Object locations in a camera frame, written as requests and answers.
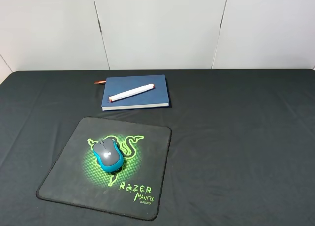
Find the black mouse pad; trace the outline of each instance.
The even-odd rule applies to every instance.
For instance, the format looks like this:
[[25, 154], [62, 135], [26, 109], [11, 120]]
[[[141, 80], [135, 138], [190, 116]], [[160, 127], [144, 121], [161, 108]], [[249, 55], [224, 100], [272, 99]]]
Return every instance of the black mouse pad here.
[[[158, 214], [171, 130], [102, 118], [83, 118], [38, 188], [38, 198], [133, 218]], [[92, 147], [116, 140], [124, 164], [100, 167]]]

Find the blue notebook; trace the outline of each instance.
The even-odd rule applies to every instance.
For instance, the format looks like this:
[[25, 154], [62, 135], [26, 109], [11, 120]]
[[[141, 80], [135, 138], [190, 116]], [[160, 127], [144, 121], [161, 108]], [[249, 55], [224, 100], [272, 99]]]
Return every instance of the blue notebook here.
[[[146, 92], [109, 102], [109, 97], [148, 84], [154, 88]], [[169, 106], [165, 75], [108, 77], [104, 90], [102, 108], [105, 110], [139, 109]]]

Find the green snake logo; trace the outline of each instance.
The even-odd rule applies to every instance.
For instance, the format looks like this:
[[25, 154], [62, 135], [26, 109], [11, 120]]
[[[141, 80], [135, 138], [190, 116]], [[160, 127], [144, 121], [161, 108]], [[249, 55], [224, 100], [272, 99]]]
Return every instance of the green snake logo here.
[[[111, 177], [110, 177], [110, 181], [108, 183], [108, 186], [113, 186], [113, 184], [116, 182], [116, 180], [119, 177], [119, 174], [121, 172], [123, 172], [125, 170], [125, 168], [127, 167], [127, 162], [129, 159], [135, 157], [135, 155], [137, 154], [137, 150], [134, 147], [134, 144], [138, 142], [138, 140], [144, 139], [144, 136], [127, 136], [125, 138], [124, 141], [120, 142], [119, 139], [116, 136], [110, 135], [104, 138], [105, 139], [113, 139], [117, 145], [118, 148], [121, 150], [122, 155], [125, 159], [124, 164], [122, 167], [120, 167], [118, 170], [116, 170], [115, 172], [110, 173]], [[98, 143], [98, 141], [93, 141], [90, 138], [88, 139], [88, 144], [90, 146], [90, 149], [93, 150], [93, 146]], [[97, 160], [97, 158], [95, 157], [95, 163], [100, 167], [99, 162]]]

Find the wireless mouse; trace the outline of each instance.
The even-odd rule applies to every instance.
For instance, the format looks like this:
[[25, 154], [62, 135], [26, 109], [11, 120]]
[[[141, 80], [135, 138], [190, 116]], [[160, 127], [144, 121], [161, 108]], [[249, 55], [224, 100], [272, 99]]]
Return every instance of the wireless mouse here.
[[123, 166], [124, 157], [112, 139], [105, 139], [95, 144], [93, 153], [105, 172], [111, 173]]

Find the black tablecloth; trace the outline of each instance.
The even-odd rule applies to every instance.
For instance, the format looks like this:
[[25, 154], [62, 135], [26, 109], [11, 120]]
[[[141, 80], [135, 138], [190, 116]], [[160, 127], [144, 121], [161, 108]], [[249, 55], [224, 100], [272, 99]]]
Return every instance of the black tablecloth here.
[[[170, 108], [101, 111], [110, 76], [165, 74]], [[35, 192], [86, 116], [169, 126], [151, 222], [39, 200]], [[1, 225], [315, 224], [312, 70], [16, 72], [0, 85]]]

